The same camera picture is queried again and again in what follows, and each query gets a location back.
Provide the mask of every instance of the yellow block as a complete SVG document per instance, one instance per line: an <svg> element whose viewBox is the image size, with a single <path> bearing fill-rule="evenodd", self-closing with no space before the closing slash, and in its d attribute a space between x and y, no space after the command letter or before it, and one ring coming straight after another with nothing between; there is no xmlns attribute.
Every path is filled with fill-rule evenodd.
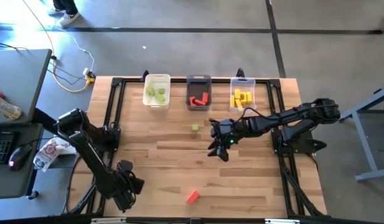
<svg viewBox="0 0 384 224"><path fill-rule="evenodd" d="M235 107L235 95L232 95L232 97L230 98L230 105L232 107Z"/></svg>
<svg viewBox="0 0 384 224"><path fill-rule="evenodd" d="M239 100L239 99L236 99L235 101L236 101L237 108L239 108L239 109L243 109L243 107L241 106L241 102L240 102L240 100Z"/></svg>
<svg viewBox="0 0 384 224"><path fill-rule="evenodd" d="M246 104L247 103L247 94L246 94L246 92L241 92L240 93L240 102L242 104Z"/></svg>
<svg viewBox="0 0 384 224"><path fill-rule="evenodd" d="M240 99L240 90L235 89L235 99Z"/></svg>
<svg viewBox="0 0 384 224"><path fill-rule="evenodd" d="M247 92L247 103L253 102L253 94L251 92Z"/></svg>

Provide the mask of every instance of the white cable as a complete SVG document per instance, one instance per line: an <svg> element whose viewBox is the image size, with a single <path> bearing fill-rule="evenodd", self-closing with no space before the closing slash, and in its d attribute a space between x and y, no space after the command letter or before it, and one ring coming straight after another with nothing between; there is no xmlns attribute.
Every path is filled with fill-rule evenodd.
<svg viewBox="0 0 384 224"><path fill-rule="evenodd" d="M34 14L34 12L31 10L30 6L25 2L25 0L23 0L24 4L29 8L30 12L33 14L33 16L37 19L37 21L40 23L40 25L42 26L42 28L44 29L45 33L47 34L48 36L48 39L49 39L49 42L50 42L50 46L52 47L52 54L55 55L55 50L54 50L54 45L52 43L52 40L50 39L49 35L48 35L48 32L47 30L45 29L44 25L42 25L41 21L38 19L38 17Z"/></svg>
<svg viewBox="0 0 384 224"><path fill-rule="evenodd" d="M63 29L61 29L61 28L56 27L56 22L55 22L55 25L54 25L54 29L55 29L55 28L58 29L58 30L60 30L60 31L65 32L69 37L71 37L71 38L74 40L75 44L77 44L78 49L82 50L83 52L86 52L86 53L90 54L90 56L91 56L91 58L92 58L92 65L91 65L91 70L90 70L90 71L92 71L92 70L93 70L93 64L95 63L95 58L93 58L91 52L89 52L89 51L87 51L87 50L85 50L85 49L82 49L82 48L79 46L77 40L76 40L72 35L70 35L67 31L65 31L65 30L63 30Z"/></svg>

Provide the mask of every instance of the keyboard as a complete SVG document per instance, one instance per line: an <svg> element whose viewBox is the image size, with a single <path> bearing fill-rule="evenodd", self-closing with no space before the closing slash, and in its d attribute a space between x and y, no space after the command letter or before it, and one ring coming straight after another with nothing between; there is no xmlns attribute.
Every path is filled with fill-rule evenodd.
<svg viewBox="0 0 384 224"><path fill-rule="evenodd" d="M0 131L0 164L7 164L13 150L15 132Z"/></svg>

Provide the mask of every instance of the computer mouse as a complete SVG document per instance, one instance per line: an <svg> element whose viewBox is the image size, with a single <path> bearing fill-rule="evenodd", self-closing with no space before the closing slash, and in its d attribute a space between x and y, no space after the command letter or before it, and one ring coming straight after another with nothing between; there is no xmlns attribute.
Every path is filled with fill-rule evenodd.
<svg viewBox="0 0 384 224"><path fill-rule="evenodd" d="M18 171L23 168L29 158L32 146L30 144L21 145L12 152L8 166L11 171Z"/></svg>

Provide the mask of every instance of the wooden table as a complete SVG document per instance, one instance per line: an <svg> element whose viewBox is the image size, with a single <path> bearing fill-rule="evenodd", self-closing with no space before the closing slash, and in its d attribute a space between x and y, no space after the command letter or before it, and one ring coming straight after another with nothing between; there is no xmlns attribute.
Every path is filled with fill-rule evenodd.
<svg viewBox="0 0 384 224"><path fill-rule="evenodd" d="M88 110L95 126L103 124L111 79L96 79ZM280 80L286 109L300 105L296 79ZM106 217L286 217L279 163L273 154L270 134L242 139L228 150L228 162L207 157L212 140L208 118L240 116L229 112L229 89L229 84L213 84L210 110L189 111L185 105L185 84L172 83L169 110L150 111L142 104L143 84L127 83L121 111L121 140L113 167L122 159L133 162L133 172L145 180L145 185L136 204L126 213L119 211L112 199L108 200ZM256 86L255 101L257 110L270 115L264 85ZM192 132L192 124L199 125L197 133ZM326 213L315 163L306 155L296 154L296 164L302 189ZM80 161L71 184L70 208L82 198L91 179L90 170ZM193 190L200 197L188 205L186 199ZM296 211L292 190L291 195ZM99 198L97 194L95 208Z"/></svg>

